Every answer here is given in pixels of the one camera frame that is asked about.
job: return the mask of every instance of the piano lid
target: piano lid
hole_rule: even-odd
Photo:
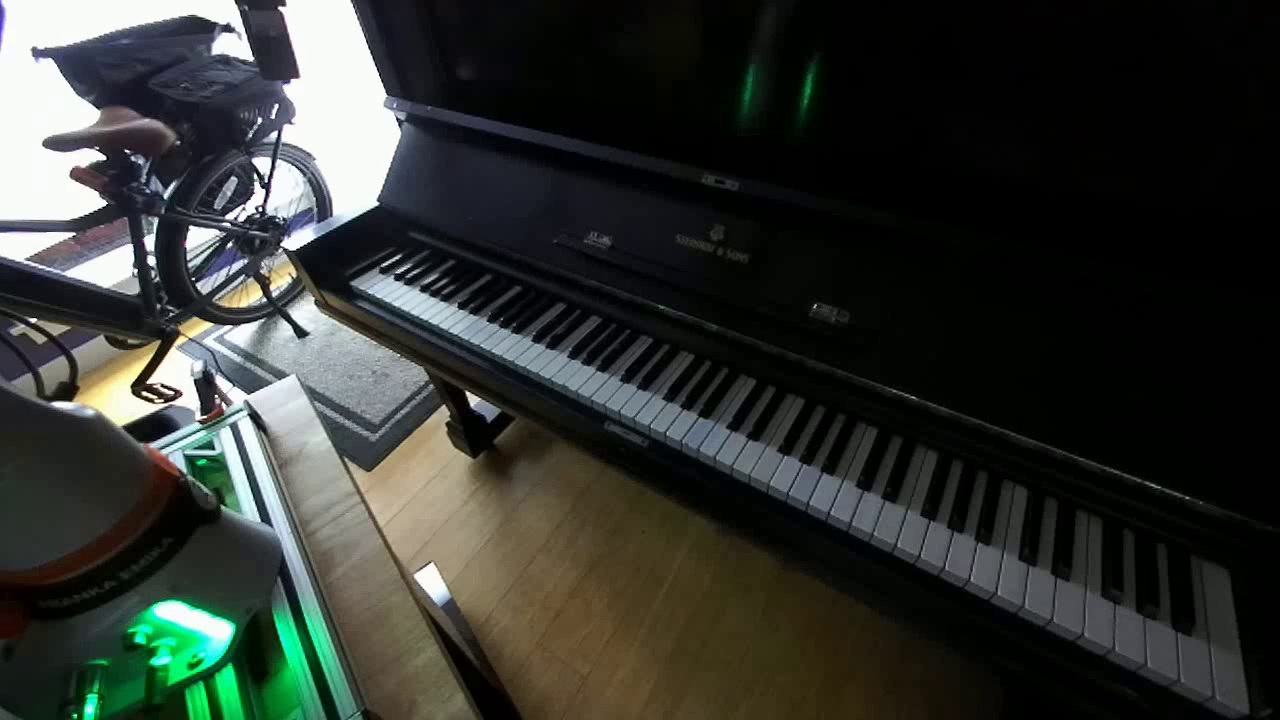
[[[360,20],[404,112],[1014,250],[1165,250],[1147,223],[1280,189],[1259,0],[365,0]]]

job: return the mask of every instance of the wooden floor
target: wooden floor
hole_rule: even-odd
[[[84,399],[134,417],[127,363],[100,377]],[[355,486],[404,567],[445,573],[523,717],[1001,717],[980,666],[545,427],[462,462],[436,414]]]

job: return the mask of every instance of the green glowing object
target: green glowing object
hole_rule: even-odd
[[[737,93],[737,126],[753,130],[761,117],[761,64],[747,64],[744,89]]]
[[[797,132],[802,132],[802,130],[807,130],[807,121],[812,121],[812,104],[814,104],[821,74],[824,74],[824,56],[807,56],[807,64],[802,64],[802,80],[798,80],[798,104],[797,104]]]
[[[127,643],[146,652],[162,688],[175,688],[226,658],[234,626],[182,600],[159,600],[127,626]]]

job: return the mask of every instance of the cable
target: cable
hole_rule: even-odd
[[[35,397],[49,399],[49,397],[45,397],[45,377],[41,377],[41,369],[32,363],[32,356],[26,356],[24,350],[15,350],[15,342],[8,342],[4,332],[0,332],[0,343],[26,369],[32,383],[35,383]]]
[[[45,377],[35,374],[35,363],[4,337],[4,350],[19,356],[19,363],[32,374],[32,383],[35,383],[35,397],[41,399],[74,399],[80,397],[80,363],[74,363],[74,353],[50,337],[45,325],[26,319],[26,317],[15,317],[15,313],[4,313],[0,317],[24,325],[26,332],[45,337],[67,363],[67,379],[50,383],[50,394],[45,388]]]

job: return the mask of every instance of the upright piano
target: upright piano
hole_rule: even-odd
[[[421,361],[1096,717],[1276,717],[1280,13],[365,0]]]

